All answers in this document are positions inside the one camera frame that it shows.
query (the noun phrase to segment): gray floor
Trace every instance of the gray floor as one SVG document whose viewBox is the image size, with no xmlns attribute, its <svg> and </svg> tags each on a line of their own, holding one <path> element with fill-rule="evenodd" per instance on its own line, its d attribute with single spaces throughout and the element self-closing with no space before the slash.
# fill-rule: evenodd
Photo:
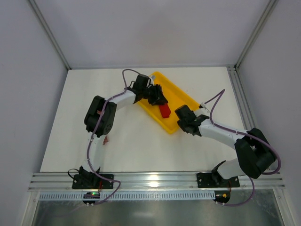
<svg viewBox="0 0 301 226">
<path fill-rule="evenodd" d="M 245 200 L 250 191 L 232 191 L 229 203 Z M 241 207 L 222 207 L 211 200 L 108 202 L 80 207 L 82 202 L 40 201 L 34 226 L 281 226 L 272 190 L 256 190 Z"/>
</svg>

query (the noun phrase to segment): yellow plastic container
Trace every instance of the yellow plastic container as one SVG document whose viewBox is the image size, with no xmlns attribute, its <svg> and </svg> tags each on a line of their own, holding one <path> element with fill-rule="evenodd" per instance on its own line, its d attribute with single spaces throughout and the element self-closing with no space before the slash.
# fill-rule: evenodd
<svg viewBox="0 0 301 226">
<path fill-rule="evenodd" d="M 142 99 L 138 103 L 151 117 L 154 118 L 154 120 L 157 121 L 157 123 L 163 127 L 163 129 L 165 129 L 169 134 L 172 134 L 179 129 L 177 124 L 179 118 L 174 111 L 183 105 L 187 105 L 191 110 L 195 111 L 198 109 L 199 104 L 160 72 L 154 72 L 151 76 L 155 76 L 155 84 L 161 85 L 163 95 L 168 100 L 168 106 L 171 114 L 169 118 L 164 119 L 161 116 L 159 106 L 150 105 L 146 99 Z"/>
</svg>

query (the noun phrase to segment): white table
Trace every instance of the white table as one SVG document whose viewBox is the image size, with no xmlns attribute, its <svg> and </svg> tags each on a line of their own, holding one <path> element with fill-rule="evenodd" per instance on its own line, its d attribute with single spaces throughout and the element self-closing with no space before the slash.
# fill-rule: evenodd
<svg viewBox="0 0 301 226">
<path fill-rule="evenodd" d="M 226 67 L 137 70 L 146 75 L 160 71 L 199 103 L 226 89 L 214 111 L 214 119 L 243 128 Z M 124 88 L 121 71 L 68 72 L 41 172 L 79 168 L 88 143 L 84 125 L 87 110 L 94 96 L 110 97 Z M 135 78 L 135 73 L 126 72 L 128 84 Z M 168 134 L 138 104 L 117 111 L 109 140 L 99 160 L 102 171 L 107 172 L 211 170 L 223 160 L 236 158 L 234 150 L 209 138 L 192 136 L 181 129 Z"/>
</svg>

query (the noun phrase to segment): metal grille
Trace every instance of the metal grille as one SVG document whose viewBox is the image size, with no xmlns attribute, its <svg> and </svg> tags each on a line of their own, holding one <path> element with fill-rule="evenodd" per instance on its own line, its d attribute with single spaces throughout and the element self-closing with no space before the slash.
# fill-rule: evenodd
<svg viewBox="0 0 301 226">
<path fill-rule="evenodd" d="M 87 192 L 42 192 L 39 201 L 86 201 L 84 194 Z M 100 192 L 102 200 L 108 197 L 111 192 Z M 214 199 L 214 191 L 142 191 L 142 192 L 117 192 L 111 201 L 150 201 L 150 200 L 208 200 Z"/>
</svg>

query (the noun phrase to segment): white wall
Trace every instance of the white wall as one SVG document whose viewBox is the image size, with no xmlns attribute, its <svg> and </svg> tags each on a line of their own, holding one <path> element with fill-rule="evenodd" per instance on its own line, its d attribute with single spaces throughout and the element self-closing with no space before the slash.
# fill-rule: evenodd
<svg viewBox="0 0 301 226">
<path fill-rule="evenodd" d="M 36 0 L 71 68 L 235 64 L 268 0 Z"/>
<path fill-rule="evenodd" d="M 279 151 L 301 216 L 301 1 L 281 0 L 241 68 L 259 127 Z"/>
<path fill-rule="evenodd" d="M 21 223 L 66 74 L 27 1 L 0 1 L 0 225 Z"/>
</svg>

